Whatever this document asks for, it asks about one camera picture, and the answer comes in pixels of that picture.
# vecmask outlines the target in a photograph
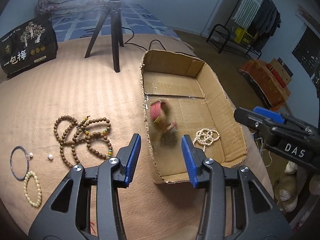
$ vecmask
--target pink object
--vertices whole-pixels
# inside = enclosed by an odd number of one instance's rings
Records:
[[[154,102],[150,106],[150,117],[151,117],[151,120],[154,122],[158,118],[160,113],[161,113],[161,101]]]

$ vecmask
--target metal screw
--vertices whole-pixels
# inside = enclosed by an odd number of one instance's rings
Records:
[[[214,160],[211,159],[211,158],[206,158],[206,159],[204,159],[204,162],[205,162],[206,164],[212,164],[212,163],[214,163]]]
[[[247,166],[241,166],[240,170],[244,173],[247,173],[249,171],[249,168]]]
[[[77,164],[77,165],[73,166],[73,170],[74,171],[81,171],[82,170],[82,166]]]
[[[109,163],[111,163],[111,164],[116,164],[118,161],[119,160],[117,158],[115,158],[115,157],[112,157],[112,158],[109,159]]]
[[[305,128],[305,131],[306,131],[306,132],[308,132],[308,133],[312,133],[311,129],[310,129],[310,128],[308,128],[308,127],[307,127],[307,128]]]

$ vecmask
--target red string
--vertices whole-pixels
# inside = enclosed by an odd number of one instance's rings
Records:
[[[96,231],[94,231],[92,225],[95,225],[93,222],[90,222],[90,227],[92,228],[93,232],[96,233]]]

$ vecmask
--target tripod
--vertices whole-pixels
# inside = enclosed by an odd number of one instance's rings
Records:
[[[115,72],[120,72],[120,64],[119,64],[119,46],[124,47],[123,35],[122,35],[122,22],[121,22],[121,0],[110,0],[106,6],[106,11],[102,13],[100,16],[99,22],[93,32],[91,37],[87,52],[84,58],[88,58],[90,56],[90,52],[92,47],[101,31],[101,28],[108,18],[111,16],[111,44],[112,44],[112,57],[113,57],[113,67]]]

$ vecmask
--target silver bracelet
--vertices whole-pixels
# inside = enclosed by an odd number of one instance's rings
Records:
[[[17,180],[24,180],[25,175],[24,175],[22,178],[18,178],[18,177],[16,176],[16,174],[14,174],[13,169],[12,169],[12,156],[13,156],[13,153],[14,153],[17,149],[21,149],[21,150],[24,152],[24,154],[26,155],[26,158],[27,158],[27,172],[25,172],[25,174],[27,174],[27,173],[29,172],[29,157],[28,157],[28,154],[27,154],[26,150],[25,150],[22,146],[16,146],[16,147],[12,150],[11,155],[10,155],[10,169],[11,169],[11,172],[12,172],[13,176],[14,176]]]

